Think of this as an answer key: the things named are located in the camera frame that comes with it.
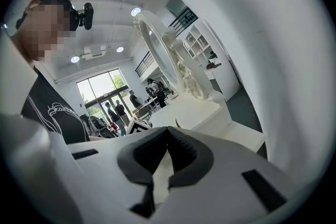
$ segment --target stroller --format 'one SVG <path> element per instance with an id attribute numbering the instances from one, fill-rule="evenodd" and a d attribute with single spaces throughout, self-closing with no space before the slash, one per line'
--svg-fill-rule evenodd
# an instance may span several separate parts
<path id="1" fill-rule="evenodd" d="M 109 129 L 107 129 L 105 124 L 96 116 L 90 116 L 88 118 L 88 122 L 92 136 L 104 137 L 104 138 L 118 137 L 115 131 L 110 131 Z"/>

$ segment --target white curved surface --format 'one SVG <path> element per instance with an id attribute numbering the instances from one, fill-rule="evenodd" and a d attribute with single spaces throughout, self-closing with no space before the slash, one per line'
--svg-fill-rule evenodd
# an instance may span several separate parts
<path id="1" fill-rule="evenodd" d="M 296 183 L 333 150 L 335 36 L 320 0 L 182 0 L 224 44 L 267 135 L 269 160 Z"/>

